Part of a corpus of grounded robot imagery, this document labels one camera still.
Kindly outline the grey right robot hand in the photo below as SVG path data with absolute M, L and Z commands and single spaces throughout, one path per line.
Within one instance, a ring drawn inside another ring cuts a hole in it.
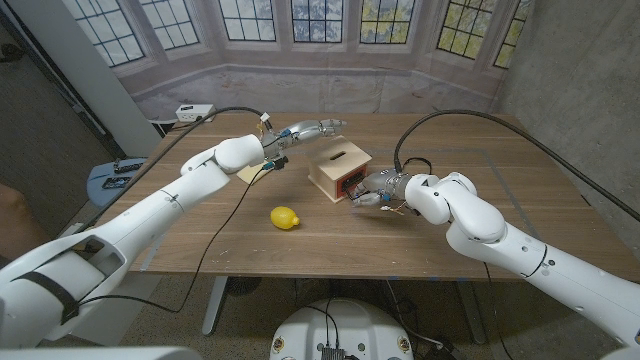
M 405 189 L 411 179 L 408 173 L 394 168 L 366 176 L 354 189 L 354 206 L 374 206 L 391 200 L 404 200 Z

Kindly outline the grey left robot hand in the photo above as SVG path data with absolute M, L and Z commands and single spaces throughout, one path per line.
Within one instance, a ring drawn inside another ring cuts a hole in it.
M 275 160 L 284 149 L 338 135 L 346 125 L 347 122 L 340 119 L 304 120 L 277 132 L 270 131 L 261 140 L 264 157 L 269 161 Z

